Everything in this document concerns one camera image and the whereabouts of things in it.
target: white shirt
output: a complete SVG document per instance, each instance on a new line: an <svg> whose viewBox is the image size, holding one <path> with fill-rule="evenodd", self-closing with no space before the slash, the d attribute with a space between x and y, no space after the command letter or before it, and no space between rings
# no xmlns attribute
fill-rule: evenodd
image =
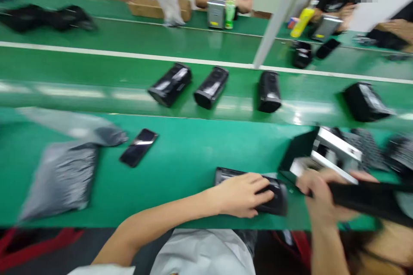
<svg viewBox="0 0 413 275"><path fill-rule="evenodd" d="M135 267L93 265L69 275L133 275ZM230 229L175 229L157 255L151 275L255 275L244 242Z"/></svg>

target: packing box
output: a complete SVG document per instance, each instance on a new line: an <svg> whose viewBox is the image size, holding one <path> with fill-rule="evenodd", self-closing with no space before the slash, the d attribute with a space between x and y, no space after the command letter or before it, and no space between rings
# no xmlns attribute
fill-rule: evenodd
<svg viewBox="0 0 413 275"><path fill-rule="evenodd" d="M130 0L129 9L133 15L163 18L163 11L157 0ZM178 0L181 8L181 16L184 21L191 19L191 2L189 0Z"/></svg>

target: black smartphone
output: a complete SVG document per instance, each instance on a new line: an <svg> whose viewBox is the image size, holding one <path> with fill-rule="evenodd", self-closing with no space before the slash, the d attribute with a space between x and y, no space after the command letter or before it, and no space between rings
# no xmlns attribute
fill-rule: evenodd
<svg viewBox="0 0 413 275"><path fill-rule="evenodd" d="M120 156L119 160L131 168L136 167L157 137L158 134L155 132L143 129L132 141L128 149Z"/></svg>

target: clear plastic bag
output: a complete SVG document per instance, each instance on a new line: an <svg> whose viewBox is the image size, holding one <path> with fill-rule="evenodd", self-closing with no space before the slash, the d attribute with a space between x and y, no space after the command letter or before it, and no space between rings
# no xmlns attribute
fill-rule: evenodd
<svg viewBox="0 0 413 275"><path fill-rule="evenodd" d="M84 142L116 146L128 140L122 129L101 117L39 107L21 107L17 110L38 124Z"/></svg>
<svg viewBox="0 0 413 275"><path fill-rule="evenodd" d="M43 152L19 221L84 209L89 203L99 146L53 143Z"/></svg>
<svg viewBox="0 0 413 275"><path fill-rule="evenodd" d="M177 27L185 25L181 16L181 8L178 0L157 0L163 11L163 25L166 27Z"/></svg>

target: yellow bottle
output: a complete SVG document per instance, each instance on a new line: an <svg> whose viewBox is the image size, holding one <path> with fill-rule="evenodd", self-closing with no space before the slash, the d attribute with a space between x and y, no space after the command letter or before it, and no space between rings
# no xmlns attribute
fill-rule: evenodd
<svg viewBox="0 0 413 275"><path fill-rule="evenodd" d="M296 23L294 28L291 30L292 37L300 37L311 17L313 17L315 12L315 7L318 4L318 0L311 0L310 5L303 9L300 15L300 21Z"/></svg>

